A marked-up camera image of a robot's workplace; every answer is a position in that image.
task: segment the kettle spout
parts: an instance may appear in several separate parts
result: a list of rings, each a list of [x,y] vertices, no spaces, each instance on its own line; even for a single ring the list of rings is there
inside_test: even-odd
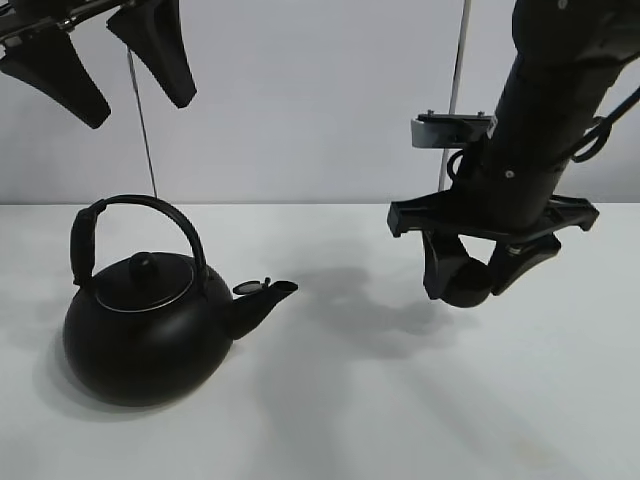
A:
[[[298,290],[293,282],[279,281],[262,290],[240,297],[231,304],[225,331],[232,340],[239,340],[253,331],[282,300]]]

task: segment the metal bracket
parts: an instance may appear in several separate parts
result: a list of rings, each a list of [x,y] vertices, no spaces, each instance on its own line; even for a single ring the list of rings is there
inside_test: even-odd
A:
[[[491,117],[477,115],[439,115],[432,111],[411,121],[411,138],[415,148],[465,148],[489,129]]]

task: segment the black cable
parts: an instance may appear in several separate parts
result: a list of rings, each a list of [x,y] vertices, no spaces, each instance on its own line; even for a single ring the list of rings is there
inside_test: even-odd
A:
[[[596,140],[596,143],[594,143],[593,146],[582,155],[576,155],[575,157],[573,157],[573,161],[575,163],[584,163],[587,160],[591,160],[598,153],[600,153],[600,151],[607,144],[609,137],[611,136],[611,130],[611,127],[609,127],[604,132],[602,132]]]
[[[562,163],[568,158],[574,157],[580,150],[582,150],[584,147],[589,145],[594,140],[598,140],[598,142],[596,142],[596,145],[599,145],[603,138],[604,138],[604,143],[606,143],[606,141],[609,138],[609,135],[611,134],[611,129],[613,128],[613,125],[618,120],[620,120],[624,115],[626,115],[629,112],[629,110],[635,107],[638,102],[640,102],[640,87],[631,95],[629,95],[629,97],[627,97],[627,99],[624,102],[622,102],[618,106],[618,108],[616,108],[613,112],[611,112],[611,114],[608,117],[603,118],[597,127],[595,127],[593,130],[588,132],[584,137],[582,137],[580,140],[574,143],[571,147],[567,148],[560,155],[558,155],[553,165]],[[593,155],[591,155],[589,158],[592,158],[600,150],[593,153]]]
[[[457,180],[458,174],[455,172],[453,167],[455,166],[456,160],[461,158],[464,155],[464,150],[460,150],[459,152],[454,153],[449,161],[447,162],[447,175],[453,181]]]

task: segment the lid knob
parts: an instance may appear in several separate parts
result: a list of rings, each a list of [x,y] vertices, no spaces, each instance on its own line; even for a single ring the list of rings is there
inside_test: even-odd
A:
[[[129,259],[129,275],[138,285],[146,285],[158,275],[158,262],[149,252],[139,252]]]

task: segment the cable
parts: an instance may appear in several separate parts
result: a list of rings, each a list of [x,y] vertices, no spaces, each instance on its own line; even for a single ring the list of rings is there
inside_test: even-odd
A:
[[[581,162],[585,162],[586,160],[589,160],[589,158],[592,158],[593,156],[595,156],[596,153],[602,150],[602,148],[604,147],[604,144],[609,139],[609,135],[611,134],[613,125],[618,120],[620,120],[624,115],[626,115],[629,112],[629,110],[631,110],[634,106],[636,106],[638,102],[640,102],[640,87],[631,95],[629,95],[629,97],[627,97],[627,99],[624,102],[622,102],[618,106],[618,108],[616,108],[613,112],[611,112],[611,114],[608,117],[603,118],[602,121],[598,124],[598,126],[596,126],[593,130],[588,132],[584,137],[582,137],[580,140],[574,143],[571,147],[567,148],[560,155],[558,155],[553,165],[562,163],[568,158],[574,157],[580,150],[582,150],[584,147],[589,145],[591,142],[593,142],[594,140],[598,140],[598,142],[596,142],[593,148],[584,154],[584,155],[590,155],[590,156],[586,159],[581,160]],[[599,149],[595,152],[592,152],[592,150],[594,150],[596,147],[599,147]]]
[[[460,150],[459,152],[454,153],[447,162],[447,175],[449,175],[449,178],[453,181],[456,181],[458,179],[458,174],[455,172],[453,167],[455,166],[456,160],[461,158],[463,155],[464,150]]]
[[[138,116],[140,117],[140,128],[142,129],[142,140],[144,142],[144,149],[147,154],[147,166],[149,168],[149,176],[151,177],[151,187],[153,188],[153,196],[158,198],[158,189],[156,187],[156,175],[153,171],[153,162],[151,161],[151,149],[149,147],[149,137],[147,136],[147,126],[144,121],[144,113],[142,112],[142,100],[140,99],[140,89],[138,88],[138,77],[136,76],[136,66],[133,62],[133,53],[130,48],[127,48],[127,59],[129,61],[129,74],[131,75],[131,84],[133,86],[133,93],[136,96],[136,103],[138,104]]]
[[[464,53],[467,45],[467,32],[469,31],[469,19],[471,17],[471,0],[464,0],[462,6],[462,19],[460,21],[460,34],[458,36],[458,51],[456,54],[456,64],[453,72],[453,83],[451,84],[451,97],[449,99],[449,115],[456,113],[458,106],[458,97],[460,94],[460,84],[462,81],[462,67],[464,64]],[[446,159],[449,155],[449,149],[442,151],[442,160],[440,162],[440,177],[438,180],[438,191],[445,188],[445,171]]]
[[[598,153],[600,153],[600,151],[607,144],[607,141],[609,140],[609,137],[611,136],[611,130],[612,130],[611,127],[607,128],[604,132],[602,132],[600,134],[600,136],[596,140],[596,143],[594,143],[593,146],[589,150],[587,150],[582,155],[577,155],[577,156],[573,157],[574,163],[584,163],[587,160],[591,160]]]

